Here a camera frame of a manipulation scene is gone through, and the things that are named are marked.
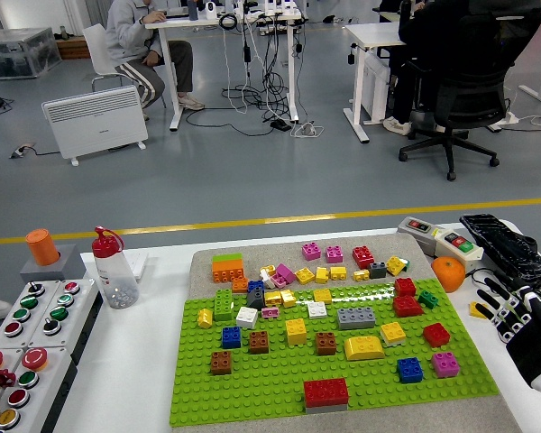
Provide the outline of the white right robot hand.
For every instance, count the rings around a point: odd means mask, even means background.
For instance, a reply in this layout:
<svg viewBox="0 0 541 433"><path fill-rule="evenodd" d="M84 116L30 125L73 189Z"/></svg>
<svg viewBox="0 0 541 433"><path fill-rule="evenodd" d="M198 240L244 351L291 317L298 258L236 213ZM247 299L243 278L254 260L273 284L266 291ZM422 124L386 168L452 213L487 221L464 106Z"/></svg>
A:
<svg viewBox="0 0 541 433"><path fill-rule="evenodd" d="M541 392L541 293L519 277L494 275L484 279L489 292L477 290L487 305L476 309L497 329L523 380Z"/></svg>

